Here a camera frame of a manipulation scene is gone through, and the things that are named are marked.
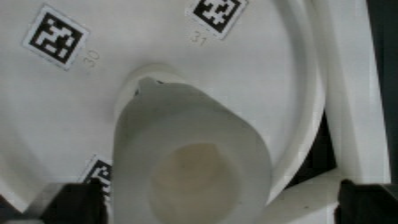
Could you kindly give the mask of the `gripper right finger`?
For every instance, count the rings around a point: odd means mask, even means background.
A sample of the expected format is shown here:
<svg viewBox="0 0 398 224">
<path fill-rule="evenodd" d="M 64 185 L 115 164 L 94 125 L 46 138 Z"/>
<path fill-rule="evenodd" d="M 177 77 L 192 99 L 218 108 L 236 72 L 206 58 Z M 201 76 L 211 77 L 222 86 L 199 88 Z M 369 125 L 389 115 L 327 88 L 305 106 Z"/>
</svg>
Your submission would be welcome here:
<svg viewBox="0 0 398 224">
<path fill-rule="evenodd" d="M 341 181 L 336 224 L 398 224 L 398 184 Z"/>
</svg>

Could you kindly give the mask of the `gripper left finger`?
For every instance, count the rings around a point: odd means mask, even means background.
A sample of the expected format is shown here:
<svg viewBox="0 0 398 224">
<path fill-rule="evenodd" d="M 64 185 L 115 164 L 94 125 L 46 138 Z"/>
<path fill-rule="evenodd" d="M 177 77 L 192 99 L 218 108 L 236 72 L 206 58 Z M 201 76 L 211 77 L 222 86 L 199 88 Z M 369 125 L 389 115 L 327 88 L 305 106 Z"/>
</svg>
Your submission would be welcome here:
<svg viewBox="0 0 398 224">
<path fill-rule="evenodd" d="M 42 224 L 108 224 L 101 187 L 97 179 L 87 183 L 51 183 L 23 215 Z"/>
</svg>

